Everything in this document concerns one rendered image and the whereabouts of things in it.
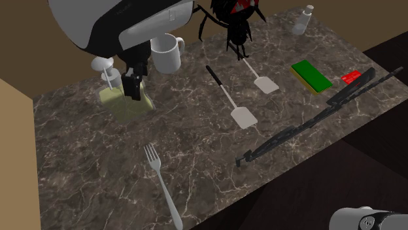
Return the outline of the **green and yellow sponge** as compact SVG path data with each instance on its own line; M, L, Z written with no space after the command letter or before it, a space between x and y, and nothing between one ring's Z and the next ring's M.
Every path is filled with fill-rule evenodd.
M307 60L291 66L290 72L313 94L318 95L333 84Z

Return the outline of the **white mug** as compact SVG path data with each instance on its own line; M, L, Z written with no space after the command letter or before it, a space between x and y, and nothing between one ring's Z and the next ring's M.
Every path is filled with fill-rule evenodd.
M150 40L151 56L156 70L173 74L181 66L180 56L185 49L184 39L166 33Z

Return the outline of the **red card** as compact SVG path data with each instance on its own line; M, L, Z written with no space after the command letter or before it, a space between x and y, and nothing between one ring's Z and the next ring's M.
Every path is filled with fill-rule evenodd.
M344 76L341 77L341 79L346 83L346 84L350 84L352 83L354 80L356 80L358 77L361 76L361 73L357 70L352 71Z

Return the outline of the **silver fork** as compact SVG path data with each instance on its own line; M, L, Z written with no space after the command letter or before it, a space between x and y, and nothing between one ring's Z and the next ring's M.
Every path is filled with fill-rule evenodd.
M180 217L180 214L179 214L179 212L178 212L178 210L177 210L177 208L176 208L176 206L175 206L175 204L174 204L174 202L173 202L173 200L172 200L172 198L171 198L171 196L170 196L170 194L169 194L169 192L167 190L167 187L166 187L166 185L165 185L165 183L163 181L163 178L161 176L161 172L160 172L161 165L162 165L161 159L160 159L157 151L155 150L155 148L153 147L153 145L151 143L148 143L147 145L144 146L144 151L145 151L145 154L147 156L148 163L149 163L150 167L153 170L155 170L157 175L158 175L158 178L160 180L160 183L161 183L164 195L165 195L165 199L167 201L167 205L169 207L169 211L171 213L171 217L173 219L173 223L174 223L177 230L183 230L184 226L183 226L183 222L182 222L182 219Z

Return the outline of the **clear soap dispenser yellow liquid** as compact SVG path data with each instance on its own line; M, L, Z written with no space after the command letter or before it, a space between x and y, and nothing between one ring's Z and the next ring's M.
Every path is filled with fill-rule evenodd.
M113 64L112 57L95 57L91 62L92 69L100 72L101 79L105 82L105 85L95 92L97 101L107 108L119 123L126 123L154 110L156 107L145 93L144 81L139 85L141 100L133 100L131 96L125 95L122 74Z

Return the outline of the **black spider toy red mark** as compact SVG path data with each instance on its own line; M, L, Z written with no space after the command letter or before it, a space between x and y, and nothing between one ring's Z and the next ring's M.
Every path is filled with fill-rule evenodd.
M226 50L229 47L237 54L237 59L247 58L245 43L252 41L252 33L248 19L256 13L264 22L265 16L259 9L259 0L211 0L212 13L197 5L192 13L202 11L205 16L200 23L198 38L202 41L203 28L207 19L227 29Z

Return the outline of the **clear shaker white cap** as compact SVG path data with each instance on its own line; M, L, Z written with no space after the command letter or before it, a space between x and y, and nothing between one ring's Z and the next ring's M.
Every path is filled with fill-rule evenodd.
M307 5L303 12L299 15L298 19L296 20L293 28L292 33L295 35L302 35L304 34L309 20L311 19L312 12L314 7L312 5Z

